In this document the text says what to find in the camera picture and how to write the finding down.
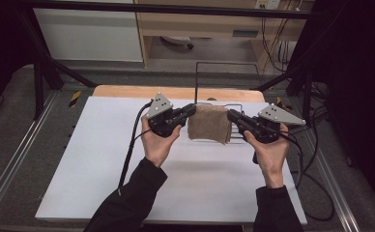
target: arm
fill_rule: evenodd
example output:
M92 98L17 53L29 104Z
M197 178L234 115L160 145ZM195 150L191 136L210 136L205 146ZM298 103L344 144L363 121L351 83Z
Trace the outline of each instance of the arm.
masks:
M288 131L281 124L281 131ZM289 144L280 137L269 144L260 143L249 131L245 131L247 142L254 148L266 186L256 191L259 207L253 223L253 231L303 231L290 200L287 188L283 185L283 163Z
M142 117L142 131L149 124ZM179 137L181 126L167 138L149 131L142 135L145 158L135 168L130 181L114 190L100 205L85 228L85 232L138 231L142 221L154 205L157 191L166 180L160 166L166 160L170 147Z

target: towel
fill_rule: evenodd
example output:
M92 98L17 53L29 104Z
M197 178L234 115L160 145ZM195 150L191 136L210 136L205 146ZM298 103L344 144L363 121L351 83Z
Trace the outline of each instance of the towel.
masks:
M228 108L220 105L197 104L196 113L188 118L189 139L210 139L221 144L230 141L232 123L227 119Z

